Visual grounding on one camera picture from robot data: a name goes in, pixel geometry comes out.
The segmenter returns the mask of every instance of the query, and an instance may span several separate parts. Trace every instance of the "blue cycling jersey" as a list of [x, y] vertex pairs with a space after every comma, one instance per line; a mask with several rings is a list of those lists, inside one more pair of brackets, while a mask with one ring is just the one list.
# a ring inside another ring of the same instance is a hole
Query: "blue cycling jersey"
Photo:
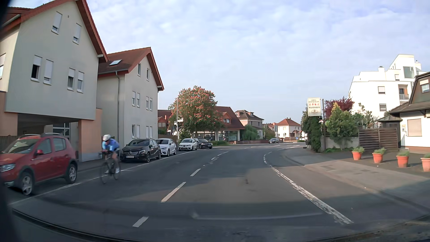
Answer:
[[108, 150], [108, 151], [115, 151], [116, 149], [118, 149], [120, 147], [120, 144], [116, 140], [110, 139], [109, 141], [110, 142], [108, 145], [106, 144], [106, 141], [103, 141], [101, 143], [101, 148]]

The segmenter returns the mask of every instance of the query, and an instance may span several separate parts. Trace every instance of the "drainpipe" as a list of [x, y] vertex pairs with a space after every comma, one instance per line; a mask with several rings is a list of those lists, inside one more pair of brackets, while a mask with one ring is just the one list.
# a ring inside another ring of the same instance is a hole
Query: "drainpipe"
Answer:
[[117, 95], [117, 141], [120, 141], [120, 77], [118, 71], [115, 71], [115, 75], [118, 78], [118, 95]]

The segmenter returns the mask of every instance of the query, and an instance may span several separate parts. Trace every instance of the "cycling helmet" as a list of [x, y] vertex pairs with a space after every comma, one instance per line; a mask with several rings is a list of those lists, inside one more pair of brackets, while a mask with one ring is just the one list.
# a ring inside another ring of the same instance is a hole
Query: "cycling helmet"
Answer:
[[111, 139], [111, 135], [110, 134], [103, 135], [103, 141], [108, 141], [110, 139]]

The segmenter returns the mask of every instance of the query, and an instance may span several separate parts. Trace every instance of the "street lamp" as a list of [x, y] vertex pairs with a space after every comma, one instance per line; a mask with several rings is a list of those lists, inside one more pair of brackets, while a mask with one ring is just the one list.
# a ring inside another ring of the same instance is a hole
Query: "street lamp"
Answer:
[[181, 94], [179, 94], [178, 95], [178, 97], [176, 98], [176, 142], [178, 142], [179, 143], [179, 127], [178, 127], [178, 99], [179, 99], [179, 97], [180, 96], [182, 96], [182, 95], [184, 95], [184, 94], [187, 94], [187, 93], [190, 93], [190, 92], [194, 92], [195, 90], [191, 90], [191, 91], [189, 91], [189, 92], [186, 92], [186, 93], [181, 93]]

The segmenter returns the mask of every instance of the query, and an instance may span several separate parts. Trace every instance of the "dark sedan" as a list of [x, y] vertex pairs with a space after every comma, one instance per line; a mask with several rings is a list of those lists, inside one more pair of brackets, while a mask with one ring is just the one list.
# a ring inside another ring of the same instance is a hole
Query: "dark sedan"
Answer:
[[212, 143], [206, 139], [199, 139], [199, 149], [209, 148], [212, 149]]
[[153, 139], [132, 140], [120, 151], [120, 160], [149, 162], [152, 158], [161, 158], [161, 149]]

